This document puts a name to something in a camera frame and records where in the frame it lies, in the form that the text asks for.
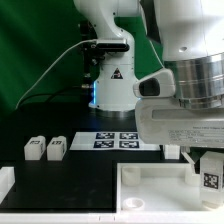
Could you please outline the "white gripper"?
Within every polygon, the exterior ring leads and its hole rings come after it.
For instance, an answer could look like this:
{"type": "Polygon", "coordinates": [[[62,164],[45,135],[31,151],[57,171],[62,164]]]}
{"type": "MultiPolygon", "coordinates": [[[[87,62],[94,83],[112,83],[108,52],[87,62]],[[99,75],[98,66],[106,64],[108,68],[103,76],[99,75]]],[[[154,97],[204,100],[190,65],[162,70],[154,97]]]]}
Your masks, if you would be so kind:
{"type": "Polygon", "coordinates": [[[190,147],[224,148],[224,107],[188,110],[172,98],[141,99],[135,118],[144,143],[183,146],[194,174],[200,173],[200,156],[190,147]]]}

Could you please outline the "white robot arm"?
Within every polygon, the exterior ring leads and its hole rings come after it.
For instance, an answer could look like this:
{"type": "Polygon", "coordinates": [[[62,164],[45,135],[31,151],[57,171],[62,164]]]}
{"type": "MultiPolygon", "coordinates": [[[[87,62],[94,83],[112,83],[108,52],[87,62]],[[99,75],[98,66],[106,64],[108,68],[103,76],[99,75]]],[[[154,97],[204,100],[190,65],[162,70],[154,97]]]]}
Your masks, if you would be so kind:
{"type": "Polygon", "coordinates": [[[224,148],[224,0],[73,0],[104,59],[91,107],[134,113],[149,144],[224,148]],[[141,15],[163,46],[160,70],[137,79],[134,39],[116,18],[141,15]]]}

